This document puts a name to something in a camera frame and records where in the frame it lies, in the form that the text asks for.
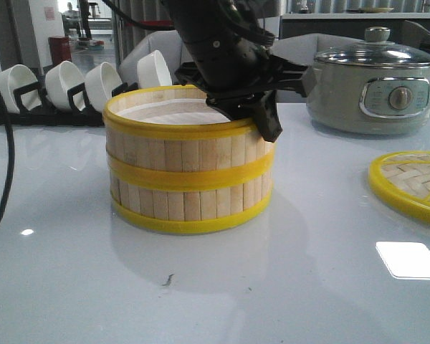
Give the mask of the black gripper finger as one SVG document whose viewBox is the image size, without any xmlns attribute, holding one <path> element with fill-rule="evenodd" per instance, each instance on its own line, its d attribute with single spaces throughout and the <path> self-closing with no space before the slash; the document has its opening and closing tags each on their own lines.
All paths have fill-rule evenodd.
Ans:
<svg viewBox="0 0 430 344">
<path fill-rule="evenodd" d="M 275 142 L 282 132 L 277 114 L 276 91 L 256 94 L 249 103 L 257 130 L 267 142 Z"/>
</svg>

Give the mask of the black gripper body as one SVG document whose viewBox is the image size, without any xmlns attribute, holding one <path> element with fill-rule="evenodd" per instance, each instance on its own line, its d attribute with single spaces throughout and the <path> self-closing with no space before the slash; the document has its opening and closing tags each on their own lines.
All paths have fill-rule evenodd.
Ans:
<svg viewBox="0 0 430 344">
<path fill-rule="evenodd" d="M 251 117 L 249 103 L 266 91 L 293 91 L 307 97 L 317 83 L 310 66 L 266 54 L 252 61 L 236 58 L 185 62 L 176 71 L 182 85 L 206 94 L 206 104 L 231 120 Z"/>
</svg>

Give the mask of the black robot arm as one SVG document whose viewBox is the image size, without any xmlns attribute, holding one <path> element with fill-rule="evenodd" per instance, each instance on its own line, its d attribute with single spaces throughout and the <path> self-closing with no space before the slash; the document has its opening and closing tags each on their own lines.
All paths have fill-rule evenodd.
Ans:
<svg viewBox="0 0 430 344">
<path fill-rule="evenodd" d="M 258 24 L 251 1 L 164 1 L 192 57 L 176 71 L 182 85 L 206 94 L 206 104 L 230 120 L 250 118 L 265 141 L 282 127 L 278 90 L 307 97 L 315 86 L 312 68 L 271 53 L 275 35 Z"/>
</svg>

